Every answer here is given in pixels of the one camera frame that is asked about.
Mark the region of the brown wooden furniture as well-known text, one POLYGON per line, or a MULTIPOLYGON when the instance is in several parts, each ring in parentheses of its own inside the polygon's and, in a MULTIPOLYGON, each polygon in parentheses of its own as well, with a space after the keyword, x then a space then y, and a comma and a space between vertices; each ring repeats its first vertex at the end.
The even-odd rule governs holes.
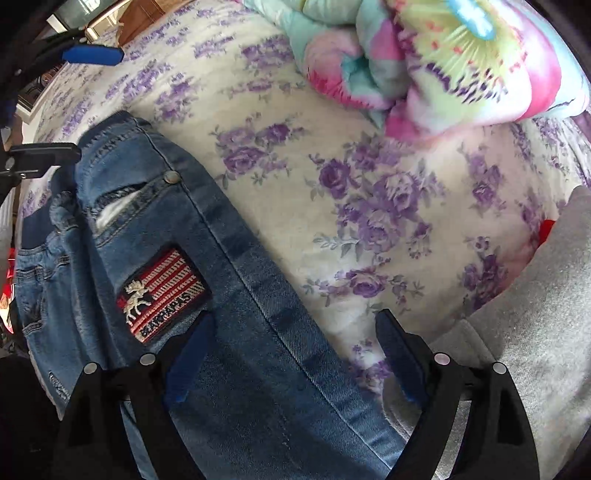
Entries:
POLYGON ((185 0, 116 1, 85 25, 85 35, 88 40, 97 41, 104 32, 113 30, 116 45, 122 47, 186 4, 185 0))

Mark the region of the blue denim jeans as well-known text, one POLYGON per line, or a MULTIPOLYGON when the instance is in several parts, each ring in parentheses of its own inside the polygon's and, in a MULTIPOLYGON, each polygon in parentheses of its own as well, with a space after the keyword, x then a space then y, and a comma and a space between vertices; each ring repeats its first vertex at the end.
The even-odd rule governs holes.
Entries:
POLYGON ((58 411, 88 363, 159 354, 214 323, 171 418, 208 479, 383 479, 404 443, 214 179, 118 112, 79 141, 16 259, 19 323, 58 411))

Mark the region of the grey folded sweatpants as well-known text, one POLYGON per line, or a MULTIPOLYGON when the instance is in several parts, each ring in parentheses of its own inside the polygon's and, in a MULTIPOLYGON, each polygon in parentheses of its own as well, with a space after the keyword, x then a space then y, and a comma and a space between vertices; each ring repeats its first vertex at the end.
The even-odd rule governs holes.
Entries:
MULTIPOLYGON (((536 446, 537 479, 590 475, 590 191, 575 188, 510 287, 432 341, 459 364, 503 363, 536 446)), ((384 410, 394 427, 396 414, 384 410)))

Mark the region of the red folded garment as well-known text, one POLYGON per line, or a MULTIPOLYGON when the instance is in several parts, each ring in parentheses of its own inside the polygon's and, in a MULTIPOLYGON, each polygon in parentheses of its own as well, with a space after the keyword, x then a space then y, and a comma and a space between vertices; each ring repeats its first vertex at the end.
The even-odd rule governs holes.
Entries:
POLYGON ((547 241, 555 223, 555 220, 550 219, 541 222, 539 229, 539 245, 543 245, 547 241))

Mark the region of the purple floral bedsheet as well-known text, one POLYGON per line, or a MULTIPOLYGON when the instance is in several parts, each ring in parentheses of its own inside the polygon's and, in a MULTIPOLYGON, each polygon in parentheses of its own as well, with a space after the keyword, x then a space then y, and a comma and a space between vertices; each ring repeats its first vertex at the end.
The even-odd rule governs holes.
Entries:
POLYGON ((322 98, 287 38, 231 1, 193 1, 116 67, 65 66, 38 141, 76 141, 118 110, 189 151, 249 223, 363 388, 389 368, 374 314, 430 336, 520 273, 571 191, 590 180, 573 120, 534 118, 423 147, 381 137, 322 98))

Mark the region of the colourful floral folded quilt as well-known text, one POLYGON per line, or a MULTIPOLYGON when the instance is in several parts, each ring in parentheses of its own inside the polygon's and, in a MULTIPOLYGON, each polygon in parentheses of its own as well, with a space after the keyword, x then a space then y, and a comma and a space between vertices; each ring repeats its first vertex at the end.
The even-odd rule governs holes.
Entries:
POLYGON ((252 1, 319 94, 398 140, 574 117, 590 81, 525 1, 252 1))

